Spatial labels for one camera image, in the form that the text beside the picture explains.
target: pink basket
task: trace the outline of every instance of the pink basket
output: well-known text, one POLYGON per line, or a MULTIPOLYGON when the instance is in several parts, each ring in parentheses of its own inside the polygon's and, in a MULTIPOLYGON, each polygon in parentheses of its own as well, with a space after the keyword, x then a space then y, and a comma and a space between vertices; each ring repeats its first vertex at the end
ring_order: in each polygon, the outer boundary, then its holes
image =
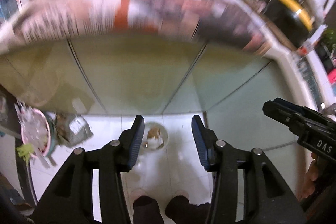
MULTIPOLYGON (((49 124, 48 124, 48 121, 47 121, 47 118, 45 117, 45 115, 40 111, 38 110, 37 108, 33 108, 33 111, 40 114, 44 120, 45 120, 45 123, 47 125, 47 130, 48 130, 48 142, 47 142, 47 147, 45 148, 45 150, 43 151, 42 155, 44 157, 47 156, 47 154, 49 153, 49 150, 50 150, 50 143, 51 143, 51 135, 50 135, 50 127, 49 127, 49 124)), ((26 135, 24 135, 24 132, 23 132, 23 128, 21 127, 21 138, 22 138, 22 142, 23 144, 26 144, 28 143, 28 138, 26 137, 26 135)), ((35 154, 31 154, 31 156, 33 158, 36 158, 37 159, 37 156, 35 154)))

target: pink-rimmed bucket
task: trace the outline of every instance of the pink-rimmed bucket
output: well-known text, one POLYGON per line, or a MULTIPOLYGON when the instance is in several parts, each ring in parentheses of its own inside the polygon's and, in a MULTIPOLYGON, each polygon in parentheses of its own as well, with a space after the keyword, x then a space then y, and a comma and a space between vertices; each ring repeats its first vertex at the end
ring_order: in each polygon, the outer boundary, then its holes
MULTIPOLYGON (((33 108, 33 111, 39 115, 41 115, 43 117, 43 119, 45 120, 46 126, 47 126, 47 130, 48 130, 48 141, 47 141, 47 146, 44 149, 44 151, 42 152, 42 155, 44 157, 48 157, 51 152, 53 151, 54 147, 55 147, 55 141, 52 137, 53 132, 54 132, 54 127, 53 127, 53 122, 52 120, 47 116, 45 116, 43 114, 42 111, 38 110, 37 108, 33 108)), ((26 135, 24 134, 23 128, 21 127, 21 138, 22 138, 22 142, 23 144, 29 143, 28 138, 26 137, 26 135)), ((35 154, 31 154, 31 157, 33 158, 37 158, 37 156, 35 154)))

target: black pants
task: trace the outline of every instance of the black pants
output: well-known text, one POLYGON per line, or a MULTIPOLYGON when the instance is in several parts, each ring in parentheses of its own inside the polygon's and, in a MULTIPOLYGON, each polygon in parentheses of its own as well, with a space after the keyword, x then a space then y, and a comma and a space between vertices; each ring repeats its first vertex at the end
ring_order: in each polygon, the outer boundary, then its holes
MULTIPOLYGON (((209 203, 193 205, 184 196, 176 196, 167 205, 165 213, 176 224, 204 224, 209 209, 209 203)), ((164 224, 155 199, 139 197, 133 204, 133 210, 134 224, 164 224)))

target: black and yellow container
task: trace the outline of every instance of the black and yellow container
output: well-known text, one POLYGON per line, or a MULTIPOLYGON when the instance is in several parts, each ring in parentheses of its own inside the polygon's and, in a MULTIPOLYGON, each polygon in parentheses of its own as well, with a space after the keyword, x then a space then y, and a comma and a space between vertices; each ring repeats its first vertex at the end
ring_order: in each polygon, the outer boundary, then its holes
POLYGON ((308 12, 296 0, 271 0, 264 14, 297 48, 313 30, 308 12))

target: yellow lid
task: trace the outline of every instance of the yellow lid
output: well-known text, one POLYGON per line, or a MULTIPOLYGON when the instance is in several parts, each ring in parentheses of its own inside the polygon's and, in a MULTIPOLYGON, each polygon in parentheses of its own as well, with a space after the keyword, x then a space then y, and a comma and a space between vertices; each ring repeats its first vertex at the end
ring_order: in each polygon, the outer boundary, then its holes
POLYGON ((306 26, 308 31, 313 29, 311 24, 311 18, 307 11, 295 0, 279 0, 292 12, 296 13, 300 18, 301 22, 306 26))

